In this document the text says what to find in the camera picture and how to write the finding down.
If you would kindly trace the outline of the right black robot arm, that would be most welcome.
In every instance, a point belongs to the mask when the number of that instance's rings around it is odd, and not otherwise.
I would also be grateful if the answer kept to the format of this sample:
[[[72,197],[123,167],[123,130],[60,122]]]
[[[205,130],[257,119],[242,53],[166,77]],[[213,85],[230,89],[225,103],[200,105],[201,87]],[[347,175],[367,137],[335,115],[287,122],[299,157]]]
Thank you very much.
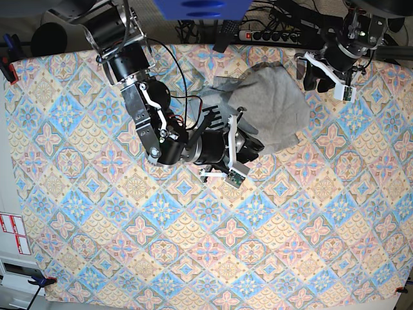
[[[200,105],[192,126],[174,114],[170,90],[149,74],[154,63],[150,40],[127,1],[59,1],[50,13],[83,27],[108,82],[122,87],[126,110],[150,164],[193,163],[200,166],[202,182],[223,178],[235,188],[241,186],[248,163],[264,148],[238,125],[245,109],[239,107],[222,122],[218,106]]]

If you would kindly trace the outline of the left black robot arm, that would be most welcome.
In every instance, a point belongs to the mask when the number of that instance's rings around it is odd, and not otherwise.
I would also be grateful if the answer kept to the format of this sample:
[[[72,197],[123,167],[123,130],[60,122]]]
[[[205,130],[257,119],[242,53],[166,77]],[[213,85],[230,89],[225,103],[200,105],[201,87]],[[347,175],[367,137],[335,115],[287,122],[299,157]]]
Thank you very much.
[[[369,12],[370,5],[362,1],[345,1],[348,13],[343,25],[324,26],[321,38],[325,44],[316,52],[296,54],[298,61],[306,63],[303,86],[306,91],[319,93],[334,91],[334,98],[353,103],[356,88],[353,80],[365,74],[369,64],[359,65],[358,59],[374,51],[385,33],[387,19]]]

